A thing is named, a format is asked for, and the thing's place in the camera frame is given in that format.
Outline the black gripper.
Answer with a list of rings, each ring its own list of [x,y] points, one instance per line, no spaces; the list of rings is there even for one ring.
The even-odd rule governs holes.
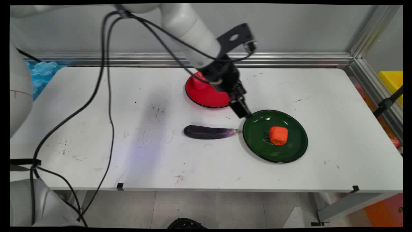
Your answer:
[[[250,118],[253,113],[249,110],[243,97],[246,94],[246,90],[240,80],[240,72],[227,54],[219,58],[229,62],[213,61],[198,71],[210,82],[221,80],[220,84],[213,87],[219,92],[226,92],[228,94],[231,101],[230,107],[239,118]]]

